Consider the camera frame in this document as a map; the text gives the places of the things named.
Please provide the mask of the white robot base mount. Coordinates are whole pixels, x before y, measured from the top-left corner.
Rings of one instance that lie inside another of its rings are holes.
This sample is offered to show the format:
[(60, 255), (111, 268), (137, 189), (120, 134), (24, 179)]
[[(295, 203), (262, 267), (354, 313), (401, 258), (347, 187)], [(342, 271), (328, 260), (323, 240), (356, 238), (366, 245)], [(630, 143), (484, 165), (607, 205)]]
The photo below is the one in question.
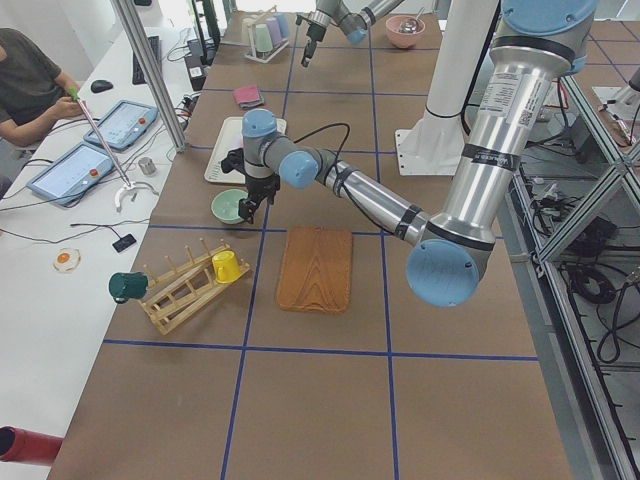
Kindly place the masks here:
[(450, 176), (456, 172), (465, 144), (463, 107), (499, 14), (498, 0), (450, 4), (424, 114), (412, 129), (396, 132), (401, 175)]

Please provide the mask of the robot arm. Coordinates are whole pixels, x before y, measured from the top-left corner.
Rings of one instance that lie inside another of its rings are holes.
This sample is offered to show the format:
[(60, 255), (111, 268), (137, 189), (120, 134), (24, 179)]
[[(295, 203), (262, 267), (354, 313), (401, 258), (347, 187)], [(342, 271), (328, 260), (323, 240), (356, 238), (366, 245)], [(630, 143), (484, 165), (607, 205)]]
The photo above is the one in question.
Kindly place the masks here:
[(357, 45), (371, 27), (382, 17), (398, 7), (403, 0), (370, 1), (359, 12), (352, 12), (343, 1), (321, 0), (315, 2), (315, 9), (309, 14), (296, 15), (296, 25), (308, 24), (307, 43), (301, 58), (301, 65), (307, 68), (314, 57), (316, 48), (324, 40), (330, 25), (341, 30), (346, 39)]
[(552, 83), (579, 71), (593, 1), (454, 1), (423, 117), (396, 141), (410, 175), (449, 175), (442, 210), (426, 214), (344, 162), (277, 129), (266, 109), (247, 112), (241, 148), (223, 160), (245, 178), (239, 214), (251, 220), (279, 186), (319, 182), (413, 247), (406, 276), (439, 307), (472, 297), (495, 245), (499, 204), (517, 170)]

